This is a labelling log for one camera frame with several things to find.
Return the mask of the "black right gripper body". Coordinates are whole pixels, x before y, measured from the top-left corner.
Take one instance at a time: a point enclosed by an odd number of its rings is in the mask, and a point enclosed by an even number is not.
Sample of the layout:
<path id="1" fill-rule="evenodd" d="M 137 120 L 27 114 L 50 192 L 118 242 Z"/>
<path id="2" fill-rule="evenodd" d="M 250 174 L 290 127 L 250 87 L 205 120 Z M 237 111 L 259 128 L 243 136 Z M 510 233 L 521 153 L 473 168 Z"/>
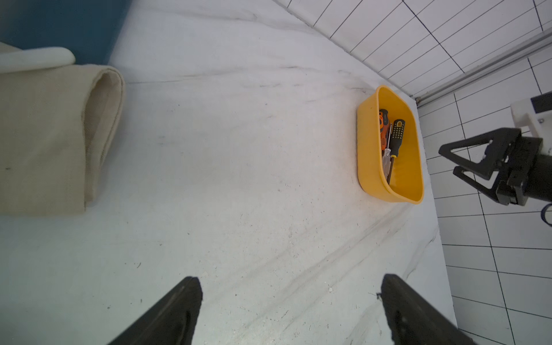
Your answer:
<path id="1" fill-rule="evenodd" d="M 541 152 L 543 140 L 518 137 L 508 145 L 497 177 L 499 204 L 524 206 L 528 199 L 551 202 L 551 156 Z"/>

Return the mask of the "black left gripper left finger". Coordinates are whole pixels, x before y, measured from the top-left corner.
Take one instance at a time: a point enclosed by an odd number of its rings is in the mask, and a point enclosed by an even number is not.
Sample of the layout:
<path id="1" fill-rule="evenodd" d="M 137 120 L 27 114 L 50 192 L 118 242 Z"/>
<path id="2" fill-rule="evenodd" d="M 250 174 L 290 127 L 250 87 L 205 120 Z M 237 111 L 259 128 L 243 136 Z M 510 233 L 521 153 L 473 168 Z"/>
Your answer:
<path id="1" fill-rule="evenodd" d="M 111 344 L 191 344 L 202 300 L 200 280 L 185 277 Z"/>

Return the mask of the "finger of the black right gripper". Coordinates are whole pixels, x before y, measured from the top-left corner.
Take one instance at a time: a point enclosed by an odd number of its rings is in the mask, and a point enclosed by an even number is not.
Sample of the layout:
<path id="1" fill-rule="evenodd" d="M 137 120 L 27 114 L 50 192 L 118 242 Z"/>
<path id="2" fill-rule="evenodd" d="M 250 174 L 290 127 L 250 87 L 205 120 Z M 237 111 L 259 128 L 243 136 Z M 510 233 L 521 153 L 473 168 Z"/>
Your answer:
<path id="1" fill-rule="evenodd" d="M 489 181 L 493 175 L 495 179 L 493 181 L 492 187 L 487 188 L 483 184 L 477 182 L 474 178 L 470 178 L 467 173 L 473 173 L 476 176 L 479 176 L 481 179 Z M 475 168 L 470 170 L 462 166 L 456 166 L 453 170 L 453 174 L 466 182 L 471 187 L 475 188 L 478 192 L 485 195 L 493 201 L 499 201 L 497 189 L 500 184 L 501 170 L 496 168 Z"/>
<path id="2" fill-rule="evenodd" d="M 438 153 L 456 166 L 488 181 L 506 164 L 521 134 L 521 129 L 503 127 L 442 145 Z"/>

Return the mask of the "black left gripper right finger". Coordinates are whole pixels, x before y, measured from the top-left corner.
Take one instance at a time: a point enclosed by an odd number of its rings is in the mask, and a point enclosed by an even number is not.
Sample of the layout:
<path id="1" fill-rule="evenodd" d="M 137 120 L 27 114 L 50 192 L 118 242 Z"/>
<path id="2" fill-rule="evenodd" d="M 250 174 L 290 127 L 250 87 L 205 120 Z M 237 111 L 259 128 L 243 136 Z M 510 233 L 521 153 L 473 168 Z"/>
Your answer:
<path id="1" fill-rule="evenodd" d="M 384 275 L 379 299 L 394 344 L 474 343 L 398 275 Z"/>

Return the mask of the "long brown black screwdriver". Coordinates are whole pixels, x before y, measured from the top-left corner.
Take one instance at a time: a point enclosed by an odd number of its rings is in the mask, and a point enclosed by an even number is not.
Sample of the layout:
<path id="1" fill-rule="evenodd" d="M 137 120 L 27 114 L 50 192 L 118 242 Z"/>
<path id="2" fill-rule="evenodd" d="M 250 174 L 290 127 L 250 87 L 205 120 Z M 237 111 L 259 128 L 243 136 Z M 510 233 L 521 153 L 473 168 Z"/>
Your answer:
<path id="1" fill-rule="evenodd" d="M 388 184 L 390 184 L 392 168 L 393 168 L 395 159 L 398 157 L 400 152 L 400 147 L 403 143 L 402 141 L 404 137 L 405 124 L 406 122 L 404 119 L 397 119 L 394 121 L 392 125 L 392 132 L 390 136 L 390 171 L 389 171 L 388 177 L 386 177 L 386 181 Z"/>

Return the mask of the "small orange black screwdriver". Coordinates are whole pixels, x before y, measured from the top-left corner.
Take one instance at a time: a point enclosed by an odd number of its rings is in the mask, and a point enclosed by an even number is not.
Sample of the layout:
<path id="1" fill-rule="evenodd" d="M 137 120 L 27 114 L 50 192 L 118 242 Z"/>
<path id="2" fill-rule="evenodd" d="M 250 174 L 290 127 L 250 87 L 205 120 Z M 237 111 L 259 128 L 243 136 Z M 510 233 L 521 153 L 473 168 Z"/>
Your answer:
<path id="1" fill-rule="evenodd" d="M 386 109 L 379 110 L 379 125 L 381 150 L 385 151 L 388 146 L 388 135 L 390 128 L 388 111 Z"/>

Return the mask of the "small clear screwdriver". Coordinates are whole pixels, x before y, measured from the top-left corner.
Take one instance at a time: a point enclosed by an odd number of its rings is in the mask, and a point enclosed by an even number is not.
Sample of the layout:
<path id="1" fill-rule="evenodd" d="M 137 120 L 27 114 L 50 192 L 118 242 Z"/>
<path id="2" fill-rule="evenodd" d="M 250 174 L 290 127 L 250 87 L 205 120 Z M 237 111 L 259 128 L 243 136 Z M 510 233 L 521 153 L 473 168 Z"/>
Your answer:
<path id="1" fill-rule="evenodd" d="M 386 145 L 382 155 L 382 169 L 385 177 L 388 177 L 390 171 L 390 136 L 392 132 L 392 125 L 390 124 L 386 132 Z"/>

